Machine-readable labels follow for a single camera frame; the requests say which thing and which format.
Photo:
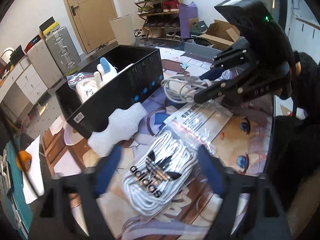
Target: white cable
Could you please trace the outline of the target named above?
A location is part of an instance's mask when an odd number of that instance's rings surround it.
[[[183,84],[179,92],[170,88],[170,82]],[[208,79],[201,80],[196,76],[178,74],[161,81],[161,86],[167,98],[177,104],[193,103],[193,97],[201,90],[212,86],[212,82]]]
[[[99,90],[94,78],[86,78],[79,81],[76,85],[76,91],[79,95],[81,103],[87,101],[94,93]]]
[[[189,151],[181,140],[173,138],[170,131],[165,131],[151,145],[146,154],[135,166],[138,171],[148,173],[146,169],[146,158],[153,151],[155,163],[172,156],[171,162],[165,172],[174,171],[181,174],[181,177],[172,181],[162,181],[157,185],[157,190],[162,192],[156,197],[135,175],[129,171],[123,178],[123,190],[131,205],[142,215],[154,217],[175,197],[186,179],[189,177],[193,166],[197,163],[196,152]]]

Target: silver suitcase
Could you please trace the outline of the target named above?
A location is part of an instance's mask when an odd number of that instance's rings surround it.
[[[81,62],[66,27],[61,27],[46,37],[45,43],[62,74],[66,74]]]

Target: door frame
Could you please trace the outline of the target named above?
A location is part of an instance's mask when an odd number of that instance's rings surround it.
[[[85,46],[84,46],[84,43],[85,43],[85,42],[88,43],[88,40],[87,40],[87,38],[86,38],[85,36],[84,36],[84,37],[81,37],[81,36],[80,36],[80,33],[79,33],[78,28],[77,28],[77,26],[76,26],[76,22],[75,22],[75,20],[74,20],[74,18],[73,18],[73,16],[72,16],[72,13],[71,13],[70,5],[69,5],[69,3],[68,3],[68,0],[63,0],[63,3],[64,3],[64,6],[66,7],[66,11],[67,11],[69,20],[70,20],[70,22],[71,22],[71,26],[72,26],[72,28],[73,28],[73,30],[74,30],[74,32],[75,32],[75,34],[76,34],[76,37],[77,37],[77,39],[78,39],[78,41],[79,41],[79,43],[80,43],[81,49],[83,50],[83,52],[84,52],[85,54],[89,54],[91,51],[87,51],[86,48],[85,48]],[[112,8],[113,8],[114,13],[115,13],[115,15],[116,15],[116,18],[117,18],[117,17],[118,17],[118,13],[117,13],[117,11],[116,11],[115,3],[114,3],[113,0],[111,0],[111,5],[112,5]]]

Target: suitcase handle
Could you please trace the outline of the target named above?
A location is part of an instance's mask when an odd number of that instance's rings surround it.
[[[61,57],[69,56],[70,50],[68,49],[68,46],[63,46],[63,48],[64,48],[64,50],[60,52],[61,53]]]

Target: black box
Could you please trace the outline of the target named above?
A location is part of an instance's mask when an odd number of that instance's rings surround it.
[[[65,119],[86,139],[93,131],[105,130],[108,117],[117,108],[128,109],[133,104],[146,100],[160,87],[163,79],[160,51],[150,47],[119,45],[78,72],[94,73],[101,57],[105,57],[118,72],[132,63],[134,65],[118,74],[83,104],[67,82],[56,90]]]

